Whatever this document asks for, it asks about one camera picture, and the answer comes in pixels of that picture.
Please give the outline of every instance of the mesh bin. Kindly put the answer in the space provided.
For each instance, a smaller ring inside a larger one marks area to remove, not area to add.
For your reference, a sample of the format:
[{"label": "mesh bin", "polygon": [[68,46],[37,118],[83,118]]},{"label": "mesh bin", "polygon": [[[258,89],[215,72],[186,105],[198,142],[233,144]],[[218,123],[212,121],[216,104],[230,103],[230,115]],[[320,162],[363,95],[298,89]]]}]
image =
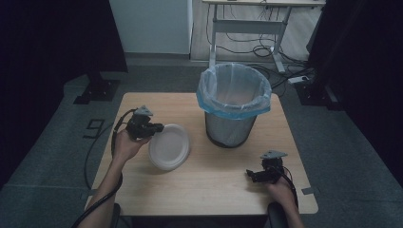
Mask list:
[{"label": "mesh bin", "polygon": [[243,144],[261,113],[270,111],[272,89],[257,70],[220,64],[201,74],[197,98],[208,138],[222,147]]}]

